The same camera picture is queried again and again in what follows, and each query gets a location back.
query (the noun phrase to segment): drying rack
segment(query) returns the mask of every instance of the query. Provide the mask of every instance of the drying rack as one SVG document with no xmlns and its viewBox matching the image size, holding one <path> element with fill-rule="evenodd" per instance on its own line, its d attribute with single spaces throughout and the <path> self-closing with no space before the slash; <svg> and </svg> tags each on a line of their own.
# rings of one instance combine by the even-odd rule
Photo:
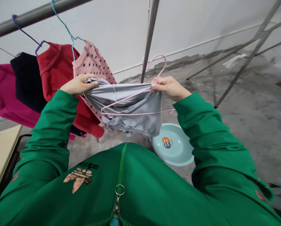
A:
<svg viewBox="0 0 281 226">
<path fill-rule="evenodd" d="M 82 5 L 82 4 L 90 2 L 90 1 L 92 1 L 92 0 L 55 0 L 53 2 L 53 4 L 54 4 L 56 12 L 59 14 L 59 13 L 65 12 L 69 9 L 75 8 L 79 5 Z M 144 82 L 144 78 L 145 78 L 145 72 L 146 72 L 148 57 L 149 57 L 149 53 L 150 53 L 154 26 L 155 26 L 155 21 L 156 21 L 156 17 L 157 17 L 158 5 L 159 5 L 159 0 L 152 0 L 151 14 L 150 14 L 150 20 L 149 20 L 149 29 L 148 29 L 148 33 L 147 33 L 147 41 L 146 41 L 146 48 L 145 48 L 145 56 L 144 56 L 144 62 L 143 62 L 143 68 L 142 68 L 142 73 L 141 73 L 141 80 L 140 80 L 141 83 Z M 242 68 L 239 70 L 239 72 L 236 74 L 235 78 L 232 80 L 232 82 L 230 83 L 230 85 L 228 86 L 226 91 L 223 93 L 223 95 L 220 97 L 218 102 L 215 104 L 215 106 L 214 106 L 215 108 L 217 108 L 219 106 L 219 104 L 223 101 L 223 99 L 227 96 L 228 92 L 231 90 L 231 88 L 234 86 L 234 84 L 240 78 L 240 76 L 243 73 L 243 71 L 245 70 L 245 68 L 249 65 L 249 63 L 255 56 L 260 55 L 274 47 L 281 45 L 281 42 L 280 42 L 280 43 L 258 53 L 259 49 L 262 47 L 264 42 L 270 36 L 272 31 L 274 31 L 275 29 L 277 29 L 278 27 L 281 26 L 281 22 L 280 22 L 280 23 L 277 23 L 276 25 L 274 25 L 273 27 L 269 28 L 268 30 L 265 30 L 265 28 L 269 24 L 270 20 L 272 19 L 273 15 L 275 14 L 275 12 L 277 11 L 277 9 L 279 8 L 280 5 L 281 5 L 281 0 L 276 0 L 274 6 L 272 7 L 270 12 L 266 16 L 264 22 L 261 24 L 257 33 L 250 41 L 240 45 L 239 47 L 237 47 L 230 53 L 226 54 L 225 56 L 221 57 L 220 59 L 218 59 L 215 62 L 213 62 L 212 64 L 210 64 L 209 66 L 203 68 L 199 72 L 197 72 L 194 75 L 187 78 L 187 80 L 193 78 L 194 76 L 196 76 L 199 73 L 203 72 L 204 70 L 210 68 L 211 66 L 215 65 L 216 63 L 224 60 L 225 58 L 236 53 L 237 51 L 241 50 L 242 48 L 259 40 L 258 44 L 254 48 L 254 50 L 251 52 L 250 56 L 247 58 L 244 65 L 242 66 Z M 52 16 L 55 16 L 55 13 L 52 9 L 51 3 L 48 3 L 48 4 L 45 4 L 41 7 L 38 7 L 36 9 L 33 9 L 27 13 L 24 13 L 24 14 L 18 16 L 16 18 L 16 22 L 19 25 L 19 27 L 24 28 L 24 27 L 35 24 L 39 21 L 45 20 Z M 10 34 L 17 30 L 18 30 L 18 28 L 16 27 L 16 25 L 14 24 L 12 19 L 0 23 L 0 37 Z"/>
</svg>

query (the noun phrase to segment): green track jacket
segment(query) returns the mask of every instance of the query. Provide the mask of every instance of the green track jacket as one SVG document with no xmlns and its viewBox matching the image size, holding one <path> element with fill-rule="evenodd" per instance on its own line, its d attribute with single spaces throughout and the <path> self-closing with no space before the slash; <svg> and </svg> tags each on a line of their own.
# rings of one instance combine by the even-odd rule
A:
<svg viewBox="0 0 281 226">
<path fill-rule="evenodd" d="M 77 103 L 58 90 L 45 106 L 0 197 L 0 225 L 108 225 L 119 184 L 125 188 L 118 214 L 123 225 L 281 225 L 249 150 L 198 94 L 174 104 L 194 147 L 194 186 L 135 143 L 68 170 L 66 144 Z"/>
</svg>

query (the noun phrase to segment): person's left hand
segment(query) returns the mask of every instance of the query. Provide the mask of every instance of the person's left hand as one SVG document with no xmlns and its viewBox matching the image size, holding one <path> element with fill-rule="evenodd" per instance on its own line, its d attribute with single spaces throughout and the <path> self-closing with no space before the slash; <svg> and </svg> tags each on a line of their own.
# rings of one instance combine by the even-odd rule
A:
<svg viewBox="0 0 281 226">
<path fill-rule="evenodd" d="M 73 78 L 66 84 L 64 84 L 60 90 L 69 93 L 70 95 L 77 96 L 85 93 L 86 91 L 97 87 L 99 83 L 97 81 L 87 83 L 89 78 L 98 78 L 94 74 L 80 74 L 77 77 Z"/>
</svg>

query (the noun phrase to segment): hand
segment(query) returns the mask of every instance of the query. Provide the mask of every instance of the hand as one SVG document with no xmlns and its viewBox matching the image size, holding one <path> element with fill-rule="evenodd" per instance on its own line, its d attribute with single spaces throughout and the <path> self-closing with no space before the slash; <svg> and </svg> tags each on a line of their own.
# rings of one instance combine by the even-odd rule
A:
<svg viewBox="0 0 281 226">
<path fill-rule="evenodd" d="M 70 95 L 77 96 L 85 93 L 86 91 L 97 87 L 99 83 L 97 81 L 87 83 L 89 78 L 98 78 L 94 74 L 80 74 L 73 78 L 66 84 L 64 84 L 60 90 L 69 93 Z"/>
<path fill-rule="evenodd" d="M 159 78 L 157 84 L 156 80 L 157 78 L 152 80 L 151 88 L 155 91 L 162 91 L 173 101 L 178 102 L 191 95 L 191 92 L 185 89 L 171 76 Z"/>
</svg>

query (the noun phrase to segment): zipper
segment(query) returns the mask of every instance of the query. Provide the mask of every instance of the zipper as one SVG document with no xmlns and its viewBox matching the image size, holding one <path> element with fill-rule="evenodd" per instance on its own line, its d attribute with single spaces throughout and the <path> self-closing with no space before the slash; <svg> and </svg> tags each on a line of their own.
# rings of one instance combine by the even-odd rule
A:
<svg viewBox="0 0 281 226">
<path fill-rule="evenodd" d="M 122 185 L 122 179 L 123 179 L 123 170 L 124 170 L 124 157 L 125 157 L 127 145 L 128 145 L 128 143 L 125 143 L 125 145 L 122 149 L 121 159 L 120 159 L 120 163 L 119 163 L 118 181 L 117 181 L 117 185 L 115 187 L 114 208 L 112 209 L 112 212 L 110 215 L 113 218 L 121 218 L 119 201 L 120 201 L 121 196 L 125 193 L 125 188 Z"/>
</svg>

